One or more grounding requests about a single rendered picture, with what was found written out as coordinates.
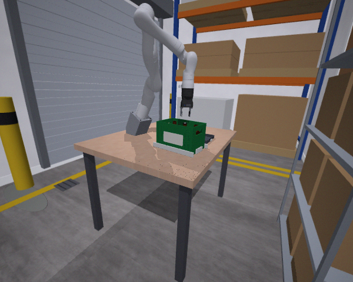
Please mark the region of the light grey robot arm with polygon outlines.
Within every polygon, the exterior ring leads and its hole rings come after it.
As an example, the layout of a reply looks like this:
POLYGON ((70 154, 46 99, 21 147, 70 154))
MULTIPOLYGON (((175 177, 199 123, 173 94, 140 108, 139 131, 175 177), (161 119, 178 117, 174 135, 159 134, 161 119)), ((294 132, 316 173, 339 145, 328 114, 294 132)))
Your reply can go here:
POLYGON ((134 13, 134 22, 142 30, 142 56, 149 73, 149 77, 146 79, 144 85, 142 99, 135 113, 139 118, 146 119, 155 99, 154 92, 157 93, 162 88, 156 40, 165 45, 186 65, 182 80, 194 80, 197 55, 193 51, 187 52, 182 42, 155 23, 154 11, 149 4, 140 4, 134 13))

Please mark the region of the green plastic crate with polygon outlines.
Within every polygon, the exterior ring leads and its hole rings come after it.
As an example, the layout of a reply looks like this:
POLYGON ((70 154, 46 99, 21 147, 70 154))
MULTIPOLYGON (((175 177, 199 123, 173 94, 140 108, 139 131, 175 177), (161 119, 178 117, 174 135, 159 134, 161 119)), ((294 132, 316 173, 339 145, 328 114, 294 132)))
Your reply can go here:
POLYGON ((197 148, 201 146, 203 146, 202 149, 204 148, 206 126, 207 123, 191 120, 164 119, 158 128, 156 142, 195 154, 197 148), (176 125, 173 124, 173 121, 176 121, 176 125), (187 123, 187 126, 183 126, 183 123, 187 123), (194 125, 198 126, 194 127, 194 125), (196 135, 197 130, 200 131, 200 134, 196 135))

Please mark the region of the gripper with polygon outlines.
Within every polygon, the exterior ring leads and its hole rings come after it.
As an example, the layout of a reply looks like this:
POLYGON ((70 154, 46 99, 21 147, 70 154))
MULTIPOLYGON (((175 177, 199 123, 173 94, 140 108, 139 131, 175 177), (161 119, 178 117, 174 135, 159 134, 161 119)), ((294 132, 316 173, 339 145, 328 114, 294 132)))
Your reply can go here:
POLYGON ((182 108, 189 108, 189 117, 191 117, 191 109, 193 109, 193 96, 194 96, 194 80, 182 80, 182 84, 179 85, 182 89, 182 100, 181 100, 181 112, 180 117, 182 117, 182 108))

